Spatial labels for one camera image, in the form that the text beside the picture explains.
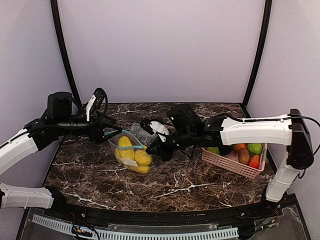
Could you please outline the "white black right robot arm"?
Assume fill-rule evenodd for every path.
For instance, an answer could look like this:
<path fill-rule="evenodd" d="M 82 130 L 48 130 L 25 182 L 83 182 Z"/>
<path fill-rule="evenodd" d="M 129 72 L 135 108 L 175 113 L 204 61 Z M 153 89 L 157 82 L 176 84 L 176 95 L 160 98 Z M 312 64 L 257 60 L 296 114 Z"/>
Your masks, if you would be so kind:
<path fill-rule="evenodd" d="M 299 174 L 309 168 L 317 153 L 311 135 L 298 109 L 267 118 L 236 118 L 227 113 L 202 121 L 189 104 L 178 104 L 166 114 L 170 126 L 156 119 L 143 119 L 140 126 L 157 138 L 147 153 L 169 161 L 174 151 L 190 146 L 226 147 L 235 144 L 276 144 L 286 147 L 284 159 L 265 191 L 265 200 L 279 202 Z"/>

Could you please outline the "large clear zip bag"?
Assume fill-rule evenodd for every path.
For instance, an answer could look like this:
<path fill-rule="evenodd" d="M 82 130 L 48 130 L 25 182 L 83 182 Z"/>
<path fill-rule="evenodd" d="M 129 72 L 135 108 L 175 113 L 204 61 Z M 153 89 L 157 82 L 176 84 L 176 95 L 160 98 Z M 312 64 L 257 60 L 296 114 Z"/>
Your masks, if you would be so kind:
<path fill-rule="evenodd" d="M 139 174 L 147 174 L 153 167 L 153 157 L 138 138 L 126 130 L 105 133 L 114 156 L 124 168 Z"/>

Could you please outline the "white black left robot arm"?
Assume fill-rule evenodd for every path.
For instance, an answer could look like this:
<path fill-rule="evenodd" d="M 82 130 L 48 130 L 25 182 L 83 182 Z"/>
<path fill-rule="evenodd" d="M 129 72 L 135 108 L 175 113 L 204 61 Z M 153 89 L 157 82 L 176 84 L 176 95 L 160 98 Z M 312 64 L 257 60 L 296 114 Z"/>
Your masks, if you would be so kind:
<path fill-rule="evenodd" d="M 3 174 L 26 157 L 42 151 L 63 136 L 87 137 L 97 144 L 120 134 L 115 120 L 100 113 L 108 104 L 106 92 L 98 87 L 85 105 L 70 92 L 52 93 L 40 118 L 26 124 L 0 146 L 0 172 Z M 52 209 L 65 205 L 66 197 L 54 186 L 32 188 L 0 184 L 0 207 Z"/>

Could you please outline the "yellow toy lemon back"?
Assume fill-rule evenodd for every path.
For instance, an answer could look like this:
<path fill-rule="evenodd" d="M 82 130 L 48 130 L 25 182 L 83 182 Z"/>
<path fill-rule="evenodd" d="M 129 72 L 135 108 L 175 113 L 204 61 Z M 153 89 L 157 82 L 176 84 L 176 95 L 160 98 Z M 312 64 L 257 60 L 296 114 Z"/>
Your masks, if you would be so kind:
<path fill-rule="evenodd" d="M 149 166 L 153 159 L 144 149 L 139 149 L 135 151 L 134 160 L 139 166 Z"/>

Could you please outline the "yellow toy lemon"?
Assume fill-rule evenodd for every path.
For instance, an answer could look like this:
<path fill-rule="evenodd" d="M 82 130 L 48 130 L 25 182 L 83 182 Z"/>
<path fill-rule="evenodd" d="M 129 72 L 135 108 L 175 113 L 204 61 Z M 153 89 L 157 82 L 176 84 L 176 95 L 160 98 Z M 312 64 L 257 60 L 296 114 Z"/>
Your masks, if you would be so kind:
<path fill-rule="evenodd" d="M 133 145 L 131 140 L 127 136 L 122 136 L 118 140 L 118 147 L 121 149 L 132 149 Z"/>
<path fill-rule="evenodd" d="M 153 159 L 144 149 L 139 149 L 135 151 L 134 160 L 139 166 L 149 166 Z"/>
<path fill-rule="evenodd" d="M 135 151 L 133 148 L 131 149 L 116 148 L 115 154 L 122 159 L 131 159 L 131 160 L 135 159 Z"/>

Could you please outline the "small clear zip bag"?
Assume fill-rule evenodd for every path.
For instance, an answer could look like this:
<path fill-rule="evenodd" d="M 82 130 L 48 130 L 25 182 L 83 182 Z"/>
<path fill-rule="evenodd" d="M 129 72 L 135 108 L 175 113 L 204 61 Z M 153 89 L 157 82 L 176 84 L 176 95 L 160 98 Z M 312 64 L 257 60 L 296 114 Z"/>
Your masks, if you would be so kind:
<path fill-rule="evenodd" d="M 155 133 L 148 133 L 137 122 L 131 125 L 130 132 L 145 146 L 149 146 L 157 138 Z"/>

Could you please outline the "yellow toy lemon front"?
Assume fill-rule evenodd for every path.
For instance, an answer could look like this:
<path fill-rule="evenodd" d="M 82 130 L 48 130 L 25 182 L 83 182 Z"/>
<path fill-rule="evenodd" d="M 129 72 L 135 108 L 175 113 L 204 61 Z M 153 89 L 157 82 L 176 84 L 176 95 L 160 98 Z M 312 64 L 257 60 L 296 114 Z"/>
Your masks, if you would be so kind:
<path fill-rule="evenodd" d="M 116 148 L 115 154 L 122 159 L 131 159 L 131 160 L 135 159 L 135 151 L 133 148 L 131 149 Z"/>

